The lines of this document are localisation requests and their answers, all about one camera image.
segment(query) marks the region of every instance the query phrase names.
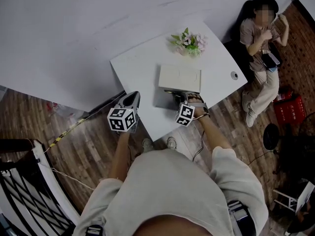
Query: beige shirt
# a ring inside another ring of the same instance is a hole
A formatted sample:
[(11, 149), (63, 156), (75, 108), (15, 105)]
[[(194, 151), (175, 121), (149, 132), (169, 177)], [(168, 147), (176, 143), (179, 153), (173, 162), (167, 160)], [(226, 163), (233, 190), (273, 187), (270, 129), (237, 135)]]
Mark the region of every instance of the beige shirt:
[[(263, 27), (259, 29), (255, 24), (252, 18), (245, 19), (240, 26), (240, 42), (244, 45), (253, 44), (261, 34), (263, 34), (266, 30), (270, 30), (272, 34), (272, 39), (270, 41), (275, 41), (278, 37), (280, 37), (279, 33), (277, 33), (273, 24), (268, 25), (267, 27)], [(263, 54), (263, 50), (269, 51), (268, 40), (264, 41), (260, 50), (253, 56), (254, 61), (250, 62), (250, 68), (256, 72), (262, 72), (266, 70), (266, 67), (263, 64), (261, 56)]]
[(227, 203), (248, 207), (260, 234), (268, 218), (262, 186), (234, 150), (213, 150), (210, 175), (171, 149), (138, 156), (124, 183), (103, 180), (92, 193), (74, 236), (90, 225), (106, 236), (132, 236), (141, 224), (159, 215), (175, 215), (205, 228), (213, 236), (233, 236)]

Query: shoe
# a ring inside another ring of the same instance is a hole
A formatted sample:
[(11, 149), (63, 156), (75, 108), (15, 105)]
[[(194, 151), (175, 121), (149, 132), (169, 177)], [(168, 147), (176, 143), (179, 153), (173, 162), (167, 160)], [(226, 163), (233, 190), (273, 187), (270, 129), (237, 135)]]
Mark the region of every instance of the shoe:
[(250, 111), (250, 107), (249, 107), (249, 104), (251, 102), (251, 96), (250, 96), (250, 92), (248, 91), (243, 91), (242, 92), (242, 107), (243, 107), (243, 110), (248, 113)]
[(177, 148), (177, 143), (176, 143), (174, 137), (169, 137), (167, 139), (166, 144), (167, 144), (167, 147), (170, 148), (170, 149), (176, 149)]
[(151, 142), (151, 140), (149, 138), (143, 139), (143, 141), (142, 141), (142, 148), (143, 148), (143, 152), (144, 153), (154, 150), (153, 144), (152, 144), (152, 142)]
[(253, 110), (249, 110), (246, 115), (246, 124), (249, 128), (254, 125), (256, 118), (257, 115), (253, 112)]

